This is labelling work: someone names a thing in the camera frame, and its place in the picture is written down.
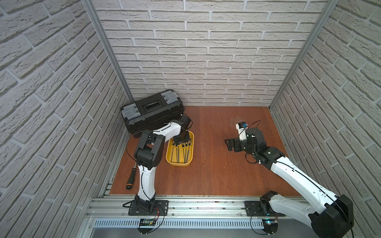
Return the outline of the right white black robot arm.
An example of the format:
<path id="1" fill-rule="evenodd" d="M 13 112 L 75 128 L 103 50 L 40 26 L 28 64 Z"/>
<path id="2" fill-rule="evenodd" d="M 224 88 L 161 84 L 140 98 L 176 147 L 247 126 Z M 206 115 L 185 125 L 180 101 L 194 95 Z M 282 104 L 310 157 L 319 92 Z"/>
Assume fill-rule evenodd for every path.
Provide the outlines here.
<path id="1" fill-rule="evenodd" d="M 346 195 L 338 196 L 323 187 L 294 165 L 279 149 L 267 146 L 263 132 L 237 125 L 239 136 L 224 142 L 229 151 L 244 152 L 252 156 L 255 164 L 265 166 L 288 182 L 308 202 L 303 204 L 288 199 L 275 191 L 260 198 L 252 216 L 261 212 L 265 216 L 284 214 L 312 228 L 320 238 L 342 238 L 352 232 L 354 209 L 352 200 Z"/>

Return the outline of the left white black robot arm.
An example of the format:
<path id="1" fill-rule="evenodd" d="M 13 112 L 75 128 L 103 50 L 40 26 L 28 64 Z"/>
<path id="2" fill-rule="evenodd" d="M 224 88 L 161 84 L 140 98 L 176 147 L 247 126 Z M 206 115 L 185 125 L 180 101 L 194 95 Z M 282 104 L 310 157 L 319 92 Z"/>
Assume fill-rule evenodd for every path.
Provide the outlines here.
<path id="1" fill-rule="evenodd" d="M 165 143 L 168 143 L 166 160 L 170 165 L 187 167 L 193 160 L 194 134 L 189 130 L 192 120 L 182 115 L 167 125 L 153 131 L 143 131 L 134 157 L 140 172 L 140 188 L 135 196 L 138 208 L 147 212 L 157 209 L 155 204 L 155 174 L 160 164 Z"/>

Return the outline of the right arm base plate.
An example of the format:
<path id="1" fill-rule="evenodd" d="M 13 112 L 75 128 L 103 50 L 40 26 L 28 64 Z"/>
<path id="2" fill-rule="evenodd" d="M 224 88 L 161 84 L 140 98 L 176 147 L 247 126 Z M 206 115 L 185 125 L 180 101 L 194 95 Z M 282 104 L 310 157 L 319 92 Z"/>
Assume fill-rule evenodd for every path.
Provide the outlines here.
<path id="1" fill-rule="evenodd" d="M 275 213 L 269 204 L 261 201 L 245 201 L 245 209 L 248 217 L 251 216 L 271 216 L 271 217 L 285 217 L 282 213 Z"/>

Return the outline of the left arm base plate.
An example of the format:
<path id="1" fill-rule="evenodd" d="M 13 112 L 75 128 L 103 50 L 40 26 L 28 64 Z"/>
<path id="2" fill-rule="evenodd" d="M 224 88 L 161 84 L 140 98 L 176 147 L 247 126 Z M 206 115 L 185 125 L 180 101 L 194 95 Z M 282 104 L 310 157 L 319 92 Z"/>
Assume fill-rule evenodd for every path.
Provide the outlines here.
<path id="1" fill-rule="evenodd" d="M 129 216 L 167 216 L 168 214 L 168 200 L 152 200 L 150 202 L 140 200 L 137 202 L 133 200 L 130 203 L 128 215 Z"/>

